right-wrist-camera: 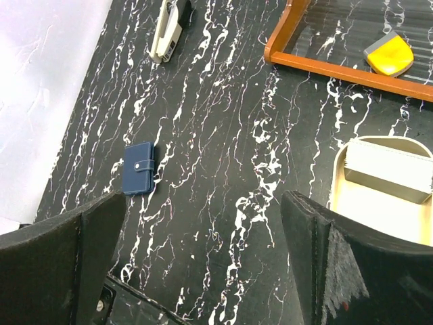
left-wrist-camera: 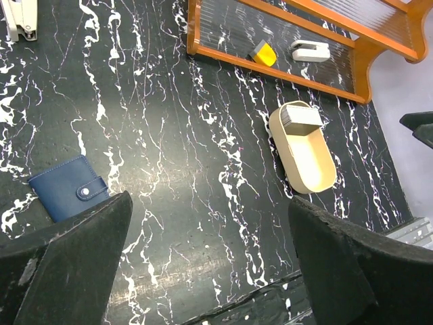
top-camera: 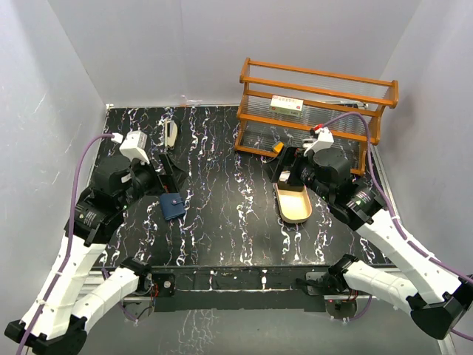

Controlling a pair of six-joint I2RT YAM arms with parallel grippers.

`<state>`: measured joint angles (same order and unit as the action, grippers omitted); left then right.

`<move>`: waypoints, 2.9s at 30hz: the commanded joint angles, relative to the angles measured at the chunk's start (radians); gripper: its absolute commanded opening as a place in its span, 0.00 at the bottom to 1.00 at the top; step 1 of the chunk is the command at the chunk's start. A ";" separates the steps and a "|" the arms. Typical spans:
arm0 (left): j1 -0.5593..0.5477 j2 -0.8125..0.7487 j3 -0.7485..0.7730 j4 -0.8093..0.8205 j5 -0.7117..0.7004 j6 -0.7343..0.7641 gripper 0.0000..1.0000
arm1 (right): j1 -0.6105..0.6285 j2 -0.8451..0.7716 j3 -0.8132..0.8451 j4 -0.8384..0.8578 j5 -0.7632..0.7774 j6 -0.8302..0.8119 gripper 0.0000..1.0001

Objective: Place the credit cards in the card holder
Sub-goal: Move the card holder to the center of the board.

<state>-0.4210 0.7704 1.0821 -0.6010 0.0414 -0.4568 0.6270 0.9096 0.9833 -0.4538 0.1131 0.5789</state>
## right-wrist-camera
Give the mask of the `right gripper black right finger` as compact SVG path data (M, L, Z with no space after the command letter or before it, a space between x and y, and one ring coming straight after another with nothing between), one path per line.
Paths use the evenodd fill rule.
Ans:
M431 324L432 248L339 215L297 191L281 219L305 324Z

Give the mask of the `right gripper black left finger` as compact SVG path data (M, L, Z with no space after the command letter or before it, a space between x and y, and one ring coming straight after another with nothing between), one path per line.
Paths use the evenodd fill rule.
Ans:
M2 324L90 324L127 210L111 192L1 236Z

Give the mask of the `stack of silver cards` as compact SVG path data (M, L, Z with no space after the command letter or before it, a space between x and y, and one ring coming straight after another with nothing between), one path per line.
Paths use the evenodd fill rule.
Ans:
M344 159L347 181L415 204L432 195L432 158L353 139Z

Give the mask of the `blue card holder wallet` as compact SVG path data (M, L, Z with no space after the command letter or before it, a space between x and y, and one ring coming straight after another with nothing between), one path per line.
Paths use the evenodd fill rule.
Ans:
M148 194L154 190L154 143L128 146L124 151L122 191L128 196Z

